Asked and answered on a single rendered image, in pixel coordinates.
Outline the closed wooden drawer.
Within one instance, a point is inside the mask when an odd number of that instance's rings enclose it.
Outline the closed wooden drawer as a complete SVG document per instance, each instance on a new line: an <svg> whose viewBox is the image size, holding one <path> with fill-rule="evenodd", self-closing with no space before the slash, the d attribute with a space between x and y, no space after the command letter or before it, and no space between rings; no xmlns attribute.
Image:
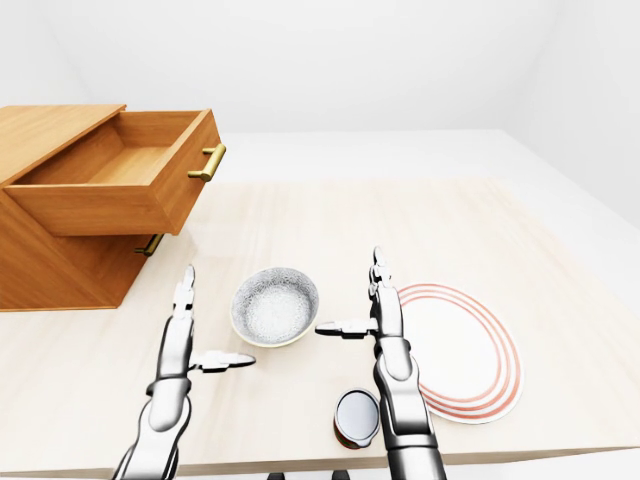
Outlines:
<svg viewBox="0 0 640 480"><path fill-rule="evenodd" d="M117 308L121 305L146 260L136 254L152 235L55 237L65 258L79 274L79 286L89 295L80 308Z"/></svg>

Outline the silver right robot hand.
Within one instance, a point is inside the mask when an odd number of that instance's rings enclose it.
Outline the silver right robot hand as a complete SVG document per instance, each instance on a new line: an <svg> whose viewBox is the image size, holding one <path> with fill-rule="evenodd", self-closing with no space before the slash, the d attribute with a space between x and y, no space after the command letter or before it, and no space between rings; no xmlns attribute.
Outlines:
<svg viewBox="0 0 640 480"><path fill-rule="evenodd" d="M368 297L371 301L367 320L342 320L319 323L314 331L323 336L342 339L363 339L373 335L404 337L403 315L397 289L392 285L389 266L380 246L373 249L373 264L369 268Z"/></svg>

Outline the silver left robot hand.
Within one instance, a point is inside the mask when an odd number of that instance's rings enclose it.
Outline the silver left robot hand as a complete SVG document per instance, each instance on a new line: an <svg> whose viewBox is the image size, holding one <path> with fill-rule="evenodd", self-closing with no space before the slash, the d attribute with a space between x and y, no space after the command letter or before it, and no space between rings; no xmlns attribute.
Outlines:
<svg viewBox="0 0 640 480"><path fill-rule="evenodd" d="M159 349L156 381L186 378L192 370L222 373L256 363L255 357L244 353L221 350L193 352L195 277L195 268L189 264L175 287L172 314L165 324Z"/></svg>

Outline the wooden cabinet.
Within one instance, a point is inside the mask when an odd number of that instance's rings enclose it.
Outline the wooden cabinet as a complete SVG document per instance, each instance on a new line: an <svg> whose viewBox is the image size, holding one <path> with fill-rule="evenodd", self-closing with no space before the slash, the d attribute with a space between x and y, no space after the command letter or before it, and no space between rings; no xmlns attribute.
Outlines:
<svg viewBox="0 0 640 480"><path fill-rule="evenodd" d="M0 108L0 311L80 308L89 295L79 271L6 187L96 127L123 104Z"/></svg>

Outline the silver-lidded tin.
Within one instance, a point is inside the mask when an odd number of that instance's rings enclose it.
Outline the silver-lidded tin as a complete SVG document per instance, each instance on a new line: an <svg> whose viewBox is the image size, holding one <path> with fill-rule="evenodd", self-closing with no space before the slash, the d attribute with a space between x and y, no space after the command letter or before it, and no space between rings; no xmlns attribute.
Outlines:
<svg viewBox="0 0 640 480"><path fill-rule="evenodd" d="M357 450L371 445L380 429L380 409L376 397L365 389L352 389L338 400L333 419L337 440Z"/></svg>

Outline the open wooden drawer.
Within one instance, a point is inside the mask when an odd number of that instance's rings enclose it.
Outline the open wooden drawer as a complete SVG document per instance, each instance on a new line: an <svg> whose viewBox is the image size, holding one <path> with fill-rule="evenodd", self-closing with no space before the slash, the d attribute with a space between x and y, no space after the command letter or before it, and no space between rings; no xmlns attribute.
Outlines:
<svg viewBox="0 0 640 480"><path fill-rule="evenodd" d="M219 143L209 110L122 111L5 191L54 236L176 235Z"/></svg>

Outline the white plate with red rings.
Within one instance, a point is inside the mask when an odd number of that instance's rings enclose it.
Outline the white plate with red rings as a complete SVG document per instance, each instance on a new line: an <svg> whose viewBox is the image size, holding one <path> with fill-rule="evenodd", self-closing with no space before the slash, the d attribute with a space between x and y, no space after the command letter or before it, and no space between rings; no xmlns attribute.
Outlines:
<svg viewBox="0 0 640 480"><path fill-rule="evenodd" d="M524 389L524 366L504 323L472 296L442 284L415 283L400 289L399 298L430 412L470 425L510 413Z"/></svg>

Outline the patterned grey bowl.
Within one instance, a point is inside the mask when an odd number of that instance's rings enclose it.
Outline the patterned grey bowl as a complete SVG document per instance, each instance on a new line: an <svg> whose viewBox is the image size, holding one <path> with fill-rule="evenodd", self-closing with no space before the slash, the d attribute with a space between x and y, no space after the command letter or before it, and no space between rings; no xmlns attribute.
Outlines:
<svg viewBox="0 0 640 480"><path fill-rule="evenodd" d="M236 290L231 326L245 342L279 348L302 338L314 324L319 293L303 272L287 267L260 270Z"/></svg>

